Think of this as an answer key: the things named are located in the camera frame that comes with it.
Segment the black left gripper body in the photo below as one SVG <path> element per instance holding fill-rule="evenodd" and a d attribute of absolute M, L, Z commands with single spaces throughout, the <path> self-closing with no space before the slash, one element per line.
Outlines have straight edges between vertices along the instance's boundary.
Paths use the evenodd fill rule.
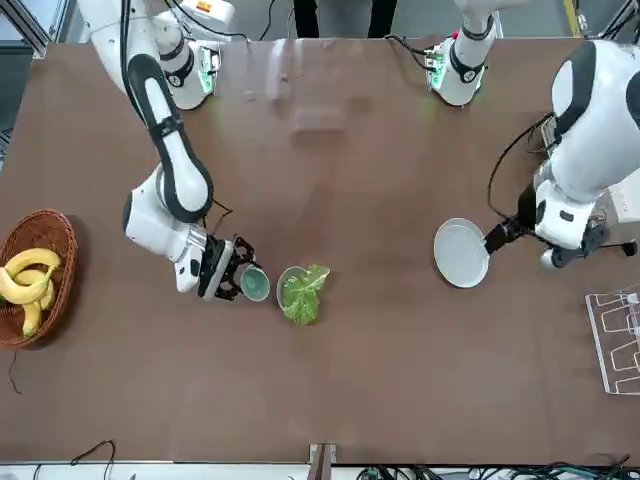
<path fill-rule="evenodd" d="M 550 262 L 554 268 L 564 268 L 576 259 L 584 259 L 600 249 L 609 238 L 609 230 L 603 224 L 589 223 L 580 245 L 575 249 L 553 247 Z"/>

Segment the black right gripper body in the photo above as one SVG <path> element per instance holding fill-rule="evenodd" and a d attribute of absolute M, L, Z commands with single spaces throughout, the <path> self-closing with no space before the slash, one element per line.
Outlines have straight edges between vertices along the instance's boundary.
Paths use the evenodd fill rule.
<path fill-rule="evenodd" d="M 225 275 L 233 252 L 232 242 L 216 239 L 209 234 L 200 266 L 198 296 L 203 300 L 213 300 L 215 292 Z"/>

